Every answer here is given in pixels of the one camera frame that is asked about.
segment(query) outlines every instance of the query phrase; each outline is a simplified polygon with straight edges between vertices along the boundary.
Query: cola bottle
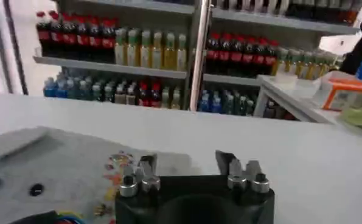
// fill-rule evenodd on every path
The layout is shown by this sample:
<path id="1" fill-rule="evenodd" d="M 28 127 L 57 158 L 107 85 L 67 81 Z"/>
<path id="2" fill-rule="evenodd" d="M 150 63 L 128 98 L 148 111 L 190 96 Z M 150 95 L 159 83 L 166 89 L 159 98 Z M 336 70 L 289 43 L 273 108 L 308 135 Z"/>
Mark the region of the cola bottle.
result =
<path id="1" fill-rule="evenodd" d="M 243 47 L 242 73 L 245 77 L 254 76 L 254 57 L 256 51 L 255 38 L 249 37 Z"/>
<path id="2" fill-rule="evenodd" d="M 115 62 L 114 42 L 116 40 L 116 33 L 114 31 L 114 21 L 110 19 L 103 20 L 102 27 L 102 57 L 103 61 L 107 63 Z"/>
<path id="3" fill-rule="evenodd" d="M 92 61 L 102 62 L 102 35 L 99 20 L 96 17 L 91 18 L 89 29 L 90 55 Z"/>
<path id="4" fill-rule="evenodd" d="M 43 53 L 43 56 L 50 56 L 50 32 L 49 32 L 49 22 L 46 21 L 46 14 L 44 12 L 37 12 L 37 23 L 36 23 L 36 30 L 37 35 L 39 38 L 39 42 L 41 45 L 41 50 Z"/>
<path id="5" fill-rule="evenodd" d="M 74 17 L 63 14 L 63 42 L 64 55 L 66 58 L 77 58 L 77 25 L 73 21 Z"/>
<path id="6" fill-rule="evenodd" d="M 50 35 L 51 43 L 50 48 L 52 49 L 51 54 L 54 57 L 63 57 L 64 55 L 64 44 L 63 44 L 63 31 L 62 24 L 59 20 L 59 14 L 55 11 L 50 11 L 49 15 L 51 16 L 50 22 Z"/>

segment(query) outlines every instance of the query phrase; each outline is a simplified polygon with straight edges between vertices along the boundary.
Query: white wall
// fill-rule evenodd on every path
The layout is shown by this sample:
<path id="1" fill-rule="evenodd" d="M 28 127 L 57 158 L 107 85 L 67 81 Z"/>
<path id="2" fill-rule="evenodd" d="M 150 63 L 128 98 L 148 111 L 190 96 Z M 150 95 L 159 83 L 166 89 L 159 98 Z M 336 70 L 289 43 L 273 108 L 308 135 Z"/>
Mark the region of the white wall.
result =
<path id="1" fill-rule="evenodd" d="M 362 22 L 362 9 L 359 12 L 357 21 L 354 26 L 359 27 Z M 333 52 L 334 54 L 342 55 L 351 52 L 353 47 L 362 37 L 362 33 L 358 32 L 356 35 L 339 35 L 333 37 L 323 37 L 320 42 L 319 48 Z"/>

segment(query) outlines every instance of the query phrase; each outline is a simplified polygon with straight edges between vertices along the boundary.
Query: red label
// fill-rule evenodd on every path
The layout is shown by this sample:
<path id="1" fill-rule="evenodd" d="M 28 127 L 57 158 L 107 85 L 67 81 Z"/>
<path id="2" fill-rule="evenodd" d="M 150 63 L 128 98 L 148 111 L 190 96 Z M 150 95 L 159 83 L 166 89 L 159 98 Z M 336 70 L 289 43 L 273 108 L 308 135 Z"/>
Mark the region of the red label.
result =
<path id="1" fill-rule="evenodd" d="M 79 45 L 84 45 L 84 46 L 88 46 L 90 41 L 89 41 L 89 37 L 88 36 L 81 36 L 78 35 L 78 44 Z"/>
<path id="2" fill-rule="evenodd" d="M 74 34 L 63 34 L 63 41 L 66 44 L 75 44 L 77 43 L 77 36 Z"/>
<path id="3" fill-rule="evenodd" d="M 114 46 L 114 38 L 104 38 L 104 39 L 102 39 L 102 46 L 104 48 L 113 48 L 113 46 Z"/>
<path id="4" fill-rule="evenodd" d="M 252 62 L 254 56 L 252 54 L 243 54 L 243 63 L 249 64 Z"/>
<path id="5" fill-rule="evenodd" d="M 229 60 L 229 52 L 228 51 L 220 51 L 220 60 L 228 61 Z"/>
<path id="6" fill-rule="evenodd" d="M 262 56 L 262 55 L 257 55 L 257 56 L 254 57 L 254 63 L 255 64 L 261 65 L 261 64 L 263 64 L 264 61 L 265 61 L 265 57 Z"/>
<path id="7" fill-rule="evenodd" d="M 273 65 L 277 61 L 275 57 L 266 57 L 266 65 Z"/>
<path id="8" fill-rule="evenodd" d="M 236 62 L 239 62 L 242 60 L 242 53 L 238 53 L 238 52 L 233 52 L 231 54 L 231 61 L 236 61 Z"/>
<path id="9" fill-rule="evenodd" d="M 90 46 L 100 47 L 102 46 L 102 40 L 99 37 L 90 37 Z"/>
<path id="10" fill-rule="evenodd" d="M 49 40 L 50 39 L 48 31 L 38 31 L 37 34 L 39 36 L 39 40 Z"/>
<path id="11" fill-rule="evenodd" d="M 52 32 L 51 33 L 52 41 L 54 42 L 62 42 L 63 41 L 63 35 L 59 32 Z"/>

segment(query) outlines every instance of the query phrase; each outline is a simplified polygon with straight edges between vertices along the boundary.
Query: white counter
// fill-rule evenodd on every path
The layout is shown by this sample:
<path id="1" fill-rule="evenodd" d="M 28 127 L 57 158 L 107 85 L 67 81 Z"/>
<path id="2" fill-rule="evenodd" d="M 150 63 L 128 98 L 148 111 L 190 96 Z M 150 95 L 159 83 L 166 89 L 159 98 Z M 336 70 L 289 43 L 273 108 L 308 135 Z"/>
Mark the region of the white counter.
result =
<path id="1" fill-rule="evenodd" d="M 37 125 L 190 155 L 217 174 L 214 150 L 258 159 L 277 224 L 362 223 L 362 135 L 334 125 L 0 95 L 0 133 Z"/>

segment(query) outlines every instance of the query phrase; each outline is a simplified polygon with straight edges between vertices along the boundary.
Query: small package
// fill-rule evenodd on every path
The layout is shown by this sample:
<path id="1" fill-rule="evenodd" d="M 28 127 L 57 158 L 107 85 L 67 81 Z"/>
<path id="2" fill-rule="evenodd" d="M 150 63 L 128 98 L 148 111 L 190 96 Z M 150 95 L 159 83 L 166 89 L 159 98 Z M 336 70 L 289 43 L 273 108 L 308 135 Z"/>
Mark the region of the small package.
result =
<path id="1" fill-rule="evenodd" d="M 312 101 L 325 110 L 341 111 L 362 107 L 362 81 L 340 71 L 319 78 L 319 88 Z"/>

